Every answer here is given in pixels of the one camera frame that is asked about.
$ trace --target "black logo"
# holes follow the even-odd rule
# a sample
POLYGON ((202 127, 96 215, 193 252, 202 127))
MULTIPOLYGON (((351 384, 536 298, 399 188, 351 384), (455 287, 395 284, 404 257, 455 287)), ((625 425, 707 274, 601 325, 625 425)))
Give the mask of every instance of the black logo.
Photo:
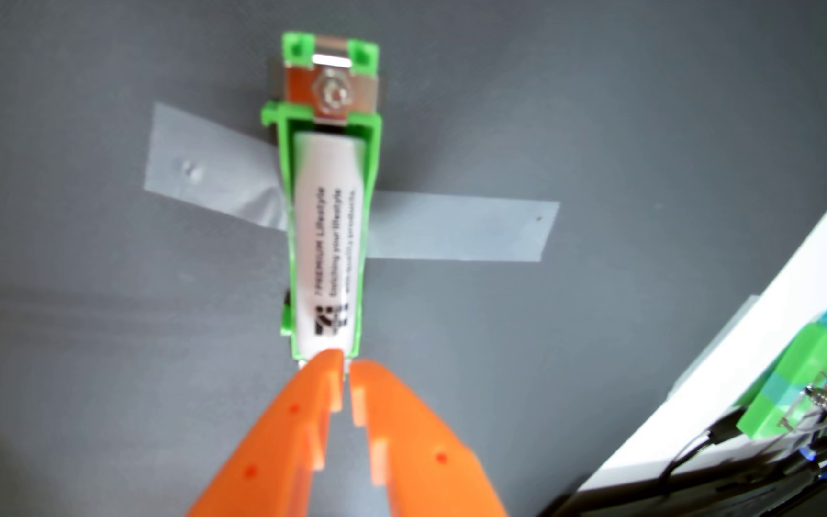
POLYGON ((323 335, 327 329, 328 336, 336 336, 341 327, 346 326, 349 321, 350 304, 343 305, 316 305, 314 308, 314 333, 317 336, 323 335))

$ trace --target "green 3d-printed part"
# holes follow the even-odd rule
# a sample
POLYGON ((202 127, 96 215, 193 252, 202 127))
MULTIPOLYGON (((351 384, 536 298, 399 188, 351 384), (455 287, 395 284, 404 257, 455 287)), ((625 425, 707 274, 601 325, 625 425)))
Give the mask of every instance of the green 3d-printed part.
MULTIPOLYGON (((287 66, 313 66, 315 36, 308 32, 287 32, 283 34, 283 61, 287 66)), ((347 54, 352 61, 350 68, 353 75, 374 76, 379 68, 379 46, 375 43, 358 40, 348 40, 347 54)), ((312 106, 293 104, 290 102, 268 102, 261 110, 261 122, 268 126, 277 125, 279 141, 279 161, 283 175, 283 191, 287 199, 287 218, 289 220, 288 235, 290 243, 290 288, 296 289, 296 242, 295 242, 295 214, 293 185, 295 184, 296 159, 294 136, 297 132, 313 131, 315 129, 314 110, 312 106)), ((381 115, 378 113, 349 112, 346 117, 346 126, 343 134, 360 138, 366 143, 364 163, 362 166, 362 182, 365 190, 362 206, 362 231, 359 237, 359 271, 356 305, 356 328, 353 349, 346 357, 356 358, 359 355, 359 342, 362 329, 362 292, 363 270, 366 257, 366 241, 369 229, 369 207, 372 202, 372 193, 375 190, 375 179, 379 172, 379 149, 381 145, 381 115)), ((296 345, 295 308, 287 301, 283 308, 280 332, 291 339, 292 357, 296 360, 309 360, 302 357, 296 345)))
POLYGON ((810 399, 801 395, 803 388, 821 387, 826 382, 827 316, 824 316, 804 326, 790 341, 737 427, 754 440, 767 438, 788 431, 787 426, 782 425, 787 415, 787 424, 797 428, 811 408, 810 399))

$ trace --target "gray wall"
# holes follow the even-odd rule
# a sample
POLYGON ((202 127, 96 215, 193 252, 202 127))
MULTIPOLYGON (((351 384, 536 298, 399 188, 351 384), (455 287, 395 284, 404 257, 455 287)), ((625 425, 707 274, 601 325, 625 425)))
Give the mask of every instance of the gray wall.
MULTIPOLYGON (((363 353, 512 515, 601 464, 827 207, 827 2, 0 2, 0 515, 173 516, 291 376, 282 234, 143 192, 156 101, 378 41, 379 187, 561 203, 541 264, 372 261, 363 353)), ((335 416, 312 515, 383 515, 335 416)))

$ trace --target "duct tape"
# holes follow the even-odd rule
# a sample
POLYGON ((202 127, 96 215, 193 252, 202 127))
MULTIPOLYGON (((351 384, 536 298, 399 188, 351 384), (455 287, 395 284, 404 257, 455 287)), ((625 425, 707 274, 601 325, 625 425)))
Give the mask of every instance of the duct tape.
MULTIPOLYGON (((156 103, 145 190, 286 229, 276 147, 156 103)), ((376 191, 370 259, 539 262, 558 202, 376 191)))

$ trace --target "orange gripper jaw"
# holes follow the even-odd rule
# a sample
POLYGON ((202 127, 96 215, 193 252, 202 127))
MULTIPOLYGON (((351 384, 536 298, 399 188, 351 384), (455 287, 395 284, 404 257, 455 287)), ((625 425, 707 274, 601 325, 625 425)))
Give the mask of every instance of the orange gripper jaw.
POLYGON ((299 370, 197 499, 189 517, 298 517, 324 468, 330 413, 340 410, 344 355, 326 350, 299 370))
POLYGON ((353 421, 369 437, 372 484, 394 517, 505 516, 481 462, 410 388, 371 360, 350 364, 353 421))

